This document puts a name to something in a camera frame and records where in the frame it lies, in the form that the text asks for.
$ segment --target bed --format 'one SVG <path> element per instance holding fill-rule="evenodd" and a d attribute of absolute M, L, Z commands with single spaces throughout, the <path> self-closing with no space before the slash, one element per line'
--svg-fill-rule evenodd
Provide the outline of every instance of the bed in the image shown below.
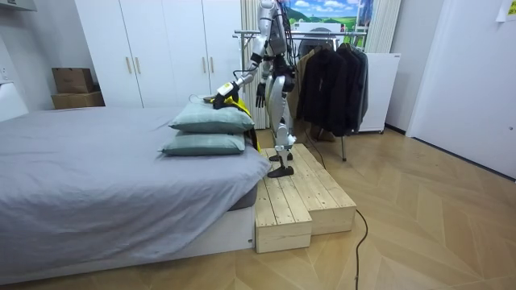
<path fill-rule="evenodd" d="M 181 108 L 40 111 L 0 122 L 0 284 L 253 247 L 269 163 L 169 157 Z"/>

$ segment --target clothes rack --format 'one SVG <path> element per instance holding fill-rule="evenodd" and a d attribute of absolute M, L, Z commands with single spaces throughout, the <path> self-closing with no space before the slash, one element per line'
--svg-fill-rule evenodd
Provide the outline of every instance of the clothes rack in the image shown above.
<path fill-rule="evenodd" d="M 251 31 L 251 30 L 235 30 L 235 34 L 233 35 L 233 38 L 239 38 L 240 39 L 240 52 L 241 52 L 241 57 L 242 57 L 242 61 L 241 61 L 241 65 L 242 65 L 242 70 L 245 70 L 245 48 L 247 47 L 247 45 L 249 44 L 249 41 L 246 43 L 245 40 L 246 39 L 253 39 L 256 37 L 256 35 L 259 35 L 260 34 L 260 31 Z M 358 43 L 358 38 L 359 37 L 363 37 L 363 41 L 362 41 L 362 49 L 364 49 L 364 44 L 365 44 L 365 38 L 367 36 L 367 33 L 366 32 L 354 32 L 354 31 L 350 31 L 350 32 L 331 32 L 331 31 L 308 31 L 308 32 L 301 32 L 301 31 L 291 31 L 291 34 L 292 36 L 298 36 L 298 37 L 293 37 L 292 39 L 305 39 L 305 40 L 323 40 L 323 41 L 331 41 L 333 42 L 333 47 L 335 49 L 337 49 L 337 47 L 339 46 L 339 40 L 335 37 L 332 37 L 332 36 L 350 36 L 350 37 L 353 37 L 353 43 L 354 44 L 357 44 Z M 346 158 L 346 144 L 344 142 L 344 137 L 340 137 L 340 141 L 341 141 L 341 148 L 342 148 L 342 161 L 347 161 L 347 158 Z"/>

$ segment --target white wall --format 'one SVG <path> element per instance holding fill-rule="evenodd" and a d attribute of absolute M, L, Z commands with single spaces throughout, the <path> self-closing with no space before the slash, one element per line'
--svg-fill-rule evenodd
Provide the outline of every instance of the white wall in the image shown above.
<path fill-rule="evenodd" d="M 36 1 L 37 13 L 24 14 L 53 68 L 89 68 L 94 81 L 94 63 L 73 0 Z"/>
<path fill-rule="evenodd" d="M 29 110 L 50 110 L 50 95 L 55 92 L 50 64 L 22 13 L 32 12 L 0 9 L 0 37 L 15 68 L 15 72 L 11 69 L 7 74 L 15 81 Z"/>
<path fill-rule="evenodd" d="M 0 9 L 0 38 L 7 50 L 0 52 L 0 65 L 9 56 L 15 69 L 8 74 L 29 110 L 52 110 L 52 67 L 90 68 L 94 81 L 96 76 L 75 2 L 35 4 L 37 12 Z"/>
<path fill-rule="evenodd" d="M 496 23 L 500 6 L 445 1 L 407 134 L 516 177 L 516 21 Z"/>
<path fill-rule="evenodd" d="M 402 1 L 391 52 L 401 53 L 386 123 L 406 131 L 418 95 L 443 0 Z"/>

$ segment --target hanging clothes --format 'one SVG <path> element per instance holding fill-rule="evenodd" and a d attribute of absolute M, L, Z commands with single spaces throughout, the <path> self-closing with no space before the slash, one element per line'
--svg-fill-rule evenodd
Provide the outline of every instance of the hanging clothes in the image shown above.
<path fill-rule="evenodd" d="M 339 49 L 337 49 L 337 53 L 348 63 L 346 67 L 347 79 L 344 80 L 346 82 L 347 99 L 345 106 L 341 109 L 346 119 L 346 135 L 349 135 L 355 127 L 357 120 L 356 115 L 358 114 L 360 99 L 362 98 L 359 84 L 360 75 L 362 73 L 362 62 L 352 52 L 347 43 L 340 45 Z"/>
<path fill-rule="evenodd" d="M 296 83 L 293 86 L 292 92 L 287 93 L 287 102 L 289 103 L 290 116 L 292 119 L 296 119 L 297 111 L 298 111 L 298 103 L 299 103 L 299 93 L 301 92 L 302 80 L 305 76 L 306 63 L 308 60 L 315 54 L 313 50 L 311 50 L 308 54 L 303 56 L 296 66 L 298 70 L 296 71 Z"/>
<path fill-rule="evenodd" d="M 359 131 L 367 108 L 365 53 L 343 44 L 336 52 L 323 49 L 308 59 L 296 118 L 341 137 Z"/>
<path fill-rule="evenodd" d="M 368 111 L 369 106 L 369 100 L 368 100 L 368 91 L 369 91 L 369 62 L 368 62 L 368 56 L 359 51 L 354 51 L 356 56 L 358 56 L 362 69 L 361 74 L 358 80 L 358 84 L 361 88 L 361 94 L 360 94 L 360 105 L 358 108 L 358 115 L 356 116 L 355 122 L 352 123 L 352 129 L 355 132 L 358 132 L 360 129 L 360 125 L 362 124 L 362 121 L 364 121 L 365 113 Z"/>
<path fill-rule="evenodd" d="M 322 49 L 306 64 L 299 95 L 297 118 L 302 118 L 336 137 L 346 134 L 342 108 L 347 101 L 347 62 L 337 52 Z"/>

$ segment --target humanoid robot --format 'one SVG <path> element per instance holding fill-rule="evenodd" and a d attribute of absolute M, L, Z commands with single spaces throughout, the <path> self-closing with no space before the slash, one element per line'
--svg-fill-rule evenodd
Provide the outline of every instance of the humanoid robot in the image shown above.
<path fill-rule="evenodd" d="M 223 107 L 229 97 L 237 102 L 239 89 L 253 81 L 260 63 L 263 63 L 256 91 L 256 107 L 266 107 L 273 129 L 277 155 L 270 160 L 279 161 L 281 166 L 269 172 L 268 177 L 275 178 L 293 175 L 293 168 L 288 165 L 288 161 L 292 159 L 289 151 L 296 138 L 289 133 L 290 112 L 286 97 L 294 87 L 295 48 L 289 19 L 281 0 L 261 0 L 258 18 L 260 34 L 254 40 L 248 66 L 240 71 L 242 75 L 236 81 L 226 83 L 217 90 L 214 108 Z"/>

